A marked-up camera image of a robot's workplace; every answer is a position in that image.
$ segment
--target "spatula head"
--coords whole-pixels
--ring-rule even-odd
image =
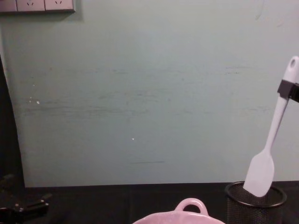
[[[271,187],[274,177],[274,163],[270,153],[262,151],[252,158],[243,188],[262,197]]]

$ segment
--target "dark countertop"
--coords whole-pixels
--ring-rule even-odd
[[[29,224],[132,224],[155,212],[174,210],[183,199],[194,197],[209,215],[226,221],[227,183],[150,184],[60,188],[28,188],[27,200],[52,193],[47,216]],[[276,182],[288,195],[284,224],[299,224],[299,182]],[[187,210],[196,211],[194,207]]]

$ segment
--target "bowl handle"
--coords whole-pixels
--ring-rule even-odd
[[[180,204],[178,204],[178,206],[176,207],[175,211],[183,211],[184,208],[187,206],[187,205],[195,205],[199,208],[200,210],[200,213],[202,215],[205,215],[205,216],[209,216],[207,210],[206,210],[206,207],[205,205],[203,204],[202,201],[196,199],[196,198],[187,198],[183,201],[180,202]]]

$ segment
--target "spatula handle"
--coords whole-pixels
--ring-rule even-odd
[[[299,57],[294,56],[294,57],[292,57],[288,66],[286,67],[283,80],[289,81],[291,83],[295,83],[298,74],[299,74]],[[270,150],[273,146],[273,142],[276,138],[276,135],[277,135],[282,117],[284,115],[286,106],[288,104],[288,101],[289,101],[288,98],[285,99],[280,96],[278,97],[276,108],[274,111],[273,120],[271,123],[269,135],[268,135],[268,139],[267,139],[266,146],[265,146],[265,150],[268,152],[270,152]]]

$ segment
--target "power socket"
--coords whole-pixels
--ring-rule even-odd
[[[75,0],[45,0],[46,11],[75,11]]]
[[[19,12],[45,11],[44,0],[17,0]]]
[[[0,0],[0,12],[16,12],[17,4],[15,0]]]

